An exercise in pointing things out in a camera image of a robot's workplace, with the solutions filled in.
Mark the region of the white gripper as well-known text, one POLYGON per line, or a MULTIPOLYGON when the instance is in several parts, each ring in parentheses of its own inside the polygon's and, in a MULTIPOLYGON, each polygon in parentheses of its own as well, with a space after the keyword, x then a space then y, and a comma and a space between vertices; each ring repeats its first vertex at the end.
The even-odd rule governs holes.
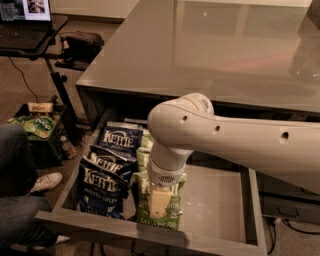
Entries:
POLYGON ((162 218, 166 215, 166 208, 173 193, 168 190, 176 185, 185 172, 186 164, 180 167, 173 166, 171 160, 157 163, 149 158, 147 170, 151 184, 154 185, 150 193, 149 213, 151 218, 162 218))

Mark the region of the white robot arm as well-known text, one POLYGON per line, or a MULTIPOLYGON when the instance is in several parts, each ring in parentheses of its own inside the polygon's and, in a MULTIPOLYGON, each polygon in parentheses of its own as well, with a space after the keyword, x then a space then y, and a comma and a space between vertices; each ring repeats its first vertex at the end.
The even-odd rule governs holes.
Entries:
POLYGON ((195 151, 320 193, 319 123, 217 116, 205 95, 191 93, 155 106, 147 127, 154 139, 148 162, 152 218, 165 215, 170 188, 195 151))

